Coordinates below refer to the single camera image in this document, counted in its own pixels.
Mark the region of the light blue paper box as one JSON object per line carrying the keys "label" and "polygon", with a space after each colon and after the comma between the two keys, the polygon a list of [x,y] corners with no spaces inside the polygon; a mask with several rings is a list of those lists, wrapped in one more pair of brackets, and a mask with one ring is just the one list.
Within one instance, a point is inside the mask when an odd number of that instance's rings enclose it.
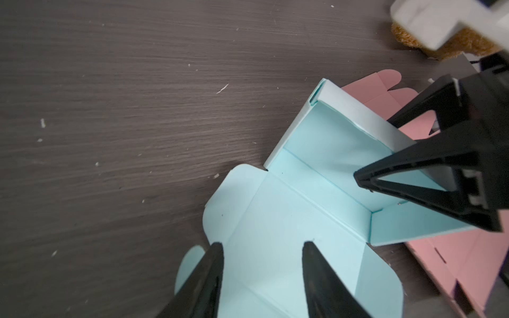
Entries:
{"label": "light blue paper box", "polygon": [[354,173],[413,140],[388,118],[416,96],[377,72],[345,87],[323,79],[263,168],[234,167],[205,205],[220,242],[220,317],[307,317],[302,249],[313,242],[372,317],[401,317],[396,273],[373,247],[468,229],[409,201],[360,188]]}

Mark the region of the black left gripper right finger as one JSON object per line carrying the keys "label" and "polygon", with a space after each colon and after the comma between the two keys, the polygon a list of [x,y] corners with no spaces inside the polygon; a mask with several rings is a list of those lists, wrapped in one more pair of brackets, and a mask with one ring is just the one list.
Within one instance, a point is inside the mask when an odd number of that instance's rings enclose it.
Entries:
{"label": "black left gripper right finger", "polygon": [[309,317],[370,317],[311,241],[302,249],[302,269]]}

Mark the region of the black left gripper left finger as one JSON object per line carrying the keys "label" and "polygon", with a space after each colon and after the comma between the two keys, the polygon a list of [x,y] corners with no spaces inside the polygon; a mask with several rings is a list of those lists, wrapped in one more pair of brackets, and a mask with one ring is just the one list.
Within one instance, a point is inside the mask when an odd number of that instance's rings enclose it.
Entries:
{"label": "black left gripper left finger", "polygon": [[224,251],[220,242],[209,249],[192,247],[182,259],[174,297],[157,317],[217,317],[223,281]]}

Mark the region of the pink flat paper box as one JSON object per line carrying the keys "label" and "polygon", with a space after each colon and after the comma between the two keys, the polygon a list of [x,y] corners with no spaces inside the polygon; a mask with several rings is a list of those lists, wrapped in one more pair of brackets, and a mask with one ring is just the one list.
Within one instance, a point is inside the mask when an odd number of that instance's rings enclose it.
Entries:
{"label": "pink flat paper box", "polygon": [[508,253],[508,68],[442,76],[421,93],[400,81],[383,70],[344,87],[417,142],[356,181],[471,226],[408,247],[458,314],[483,317]]}

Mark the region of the brown teddy bear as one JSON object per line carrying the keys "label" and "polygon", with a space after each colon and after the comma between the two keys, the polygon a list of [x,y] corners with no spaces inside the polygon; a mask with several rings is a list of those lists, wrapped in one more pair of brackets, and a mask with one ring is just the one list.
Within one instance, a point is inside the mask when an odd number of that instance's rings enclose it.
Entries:
{"label": "brown teddy bear", "polygon": [[399,43],[410,48],[419,49],[429,58],[438,61],[456,58],[463,53],[473,54],[474,56],[482,58],[491,54],[496,54],[502,50],[501,47],[494,42],[470,28],[461,29],[437,50],[426,48],[397,23],[392,24],[391,32]]}

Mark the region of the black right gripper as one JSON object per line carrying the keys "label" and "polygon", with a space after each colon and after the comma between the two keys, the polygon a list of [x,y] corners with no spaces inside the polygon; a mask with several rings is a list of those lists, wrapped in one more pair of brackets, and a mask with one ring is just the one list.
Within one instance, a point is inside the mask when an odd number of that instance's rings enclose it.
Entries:
{"label": "black right gripper", "polygon": [[458,79],[438,78],[388,122],[401,128],[433,111],[446,130],[356,171],[358,186],[501,232],[499,212],[508,209],[508,53],[480,65],[479,74],[460,81],[466,121]]}

